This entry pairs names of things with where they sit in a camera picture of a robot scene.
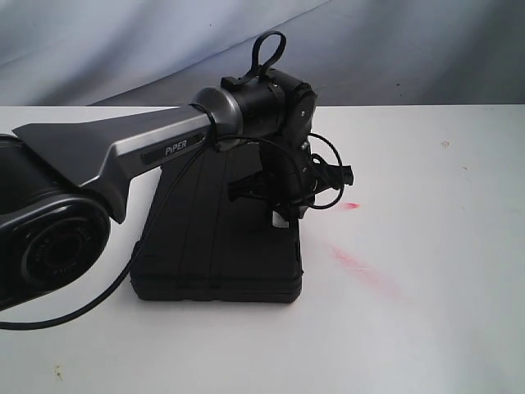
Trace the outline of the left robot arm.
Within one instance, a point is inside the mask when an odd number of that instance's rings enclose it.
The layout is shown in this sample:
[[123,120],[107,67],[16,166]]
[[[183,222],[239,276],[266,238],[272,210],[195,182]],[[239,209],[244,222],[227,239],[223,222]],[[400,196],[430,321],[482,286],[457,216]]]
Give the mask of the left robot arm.
[[130,183],[162,172],[125,275],[144,300],[293,301],[299,220],[351,167],[310,148],[312,87],[264,67],[185,107],[1,137],[1,306],[79,279],[126,219]]

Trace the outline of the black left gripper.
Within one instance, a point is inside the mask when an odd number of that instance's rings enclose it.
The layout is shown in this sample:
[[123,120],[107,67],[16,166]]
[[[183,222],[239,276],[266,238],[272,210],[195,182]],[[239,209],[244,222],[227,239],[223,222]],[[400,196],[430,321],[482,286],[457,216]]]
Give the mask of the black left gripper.
[[273,210],[273,227],[290,225],[282,216],[301,218],[308,208],[324,210],[337,205],[345,187],[354,183],[352,167],[343,164],[339,151],[329,139],[322,135],[313,138],[330,148],[336,157],[336,165],[314,153],[308,140],[293,149],[280,138],[242,136],[243,142],[258,146],[261,169],[229,182],[229,199],[265,202]]

